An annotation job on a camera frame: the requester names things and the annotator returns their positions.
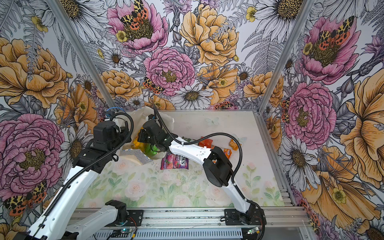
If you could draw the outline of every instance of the orange package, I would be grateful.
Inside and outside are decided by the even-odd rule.
[[[223,150],[224,154],[227,156],[227,158],[229,159],[232,155],[232,151],[230,149],[227,149],[227,148],[224,148]]]
[[[239,147],[237,146],[237,144],[235,143],[235,141],[234,141],[233,139],[231,139],[231,141],[229,142],[229,146],[230,146],[233,150],[235,150],[235,151],[237,151],[237,150],[239,149]]]

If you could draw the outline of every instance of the white daisy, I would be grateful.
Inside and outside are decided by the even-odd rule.
[[[132,97],[132,98],[130,98],[130,99],[127,101],[127,104],[128,104],[131,108],[137,110],[137,109],[139,109],[139,108],[144,107],[144,100],[141,99],[141,98],[139,98],[138,96],[136,96],[136,97]]]
[[[273,107],[270,103],[267,103],[263,111],[264,118],[265,119],[270,118],[272,116],[272,113],[273,113]]]
[[[377,220],[373,218],[369,221],[369,229],[366,230],[361,236],[361,240],[375,240],[383,239],[384,236],[384,220],[380,218]]]
[[[79,83],[81,84],[81,87],[89,93],[91,93],[96,88],[91,76],[86,74],[81,76],[81,78],[79,79]]]
[[[114,66],[115,68],[120,67],[122,63],[122,54],[121,51],[117,48],[108,49],[104,52],[104,61]]]
[[[255,18],[260,20],[256,32],[263,31],[263,38],[282,43],[291,32],[303,0],[258,0]]]
[[[41,18],[42,24],[50,27],[58,39],[63,37],[59,23],[48,7],[47,0],[30,0],[29,5],[35,10],[35,15]],[[95,39],[102,39],[101,32],[105,31],[102,26],[108,22],[104,17],[106,9],[101,0],[60,0],[65,12],[77,29],[80,38],[89,43]]]
[[[239,70],[237,71],[237,75],[240,78],[240,81],[249,81],[250,78],[253,77],[254,72],[250,67],[239,67]]]
[[[93,139],[91,130],[88,130],[88,124],[84,124],[84,122],[80,123],[77,131],[75,131],[72,126],[70,126],[67,134],[69,142],[63,142],[60,146],[60,162],[58,165],[58,167],[63,168],[64,178],[68,175],[69,170],[72,167],[73,159],[76,158],[80,151],[85,148],[87,143]]]
[[[361,17],[364,8],[372,11],[377,5],[377,0],[326,0],[323,3],[323,16],[329,16],[333,21],[341,22],[350,16]]]
[[[211,98],[207,98],[213,95],[211,88],[202,89],[203,84],[196,84],[193,88],[189,85],[186,85],[184,88],[181,88],[175,96],[173,96],[170,101],[173,103],[176,109],[204,109],[207,108],[210,104]]]
[[[311,168],[312,165],[317,165],[317,158],[305,153],[306,151],[305,143],[292,135],[292,139],[287,136],[283,137],[278,152],[284,171],[288,172],[292,184],[297,184],[300,191],[304,191],[306,188],[310,189],[305,177],[315,189],[320,184],[319,177]]]

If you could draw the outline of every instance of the green leaf print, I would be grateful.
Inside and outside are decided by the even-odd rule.
[[[134,172],[134,173],[132,173],[131,175],[129,175],[128,180],[131,180],[132,178],[134,178],[134,177],[135,177],[135,174],[136,174],[136,172]]]

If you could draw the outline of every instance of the pink flower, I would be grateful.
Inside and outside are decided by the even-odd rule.
[[[151,6],[143,0],[144,8],[148,9],[148,19],[144,20],[138,30],[132,30],[130,27],[125,28],[120,20],[123,16],[132,15],[134,6],[129,7],[123,4],[120,8],[108,8],[107,17],[111,34],[116,35],[117,39],[123,45],[126,52],[123,54],[130,56],[132,54],[139,55],[143,52],[154,51],[156,48],[164,46],[168,40],[168,22],[166,17],[161,18],[157,13],[153,4]]]
[[[301,58],[296,62],[296,71],[304,76],[309,76],[313,81],[322,81],[329,85],[341,78],[355,63],[358,54],[353,54],[360,31],[356,30],[356,18],[349,29],[350,36],[341,44],[330,45],[325,50],[320,50],[321,31],[333,32],[342,24],[336,20],[330,22],[329,18],[319,18],[310,30],[310,35],[305,37],[304,49]]]
[[[46,181],[52,187],[61,176],[58,168],[64,134],[52,121],[37,114],[0,122],[0,197],[4,201],[26,195]]]
[[[290,98],[288,115],[287,135],[301,139],[311,150],[327,141],[336,124],[332,95],[321,83],[300,83]]]
[[[159,48],[143,62],[149,78],[156,86],[165,90],[163,94],[174,96],[175,91],[195,81],[192,60],[172,48]]]

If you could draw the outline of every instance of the yellow peony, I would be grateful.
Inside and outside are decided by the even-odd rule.
[[[384,69],[357,82],[354,93],[355,104],[347,101],[347,106],[357,115],[356,125],[340,136],[340,143],[361,180],[379,188],[384,179]]]
[[[180,34],[188,40],[187,46],[196,46],[200,51],[200,63],[224,66],[236,55],[239,33],[232,29],[219,37],[213,37],[227,23],[227,17],[218,15],[209,5],[199,5],[199,15],[188,12],[184,15]]]

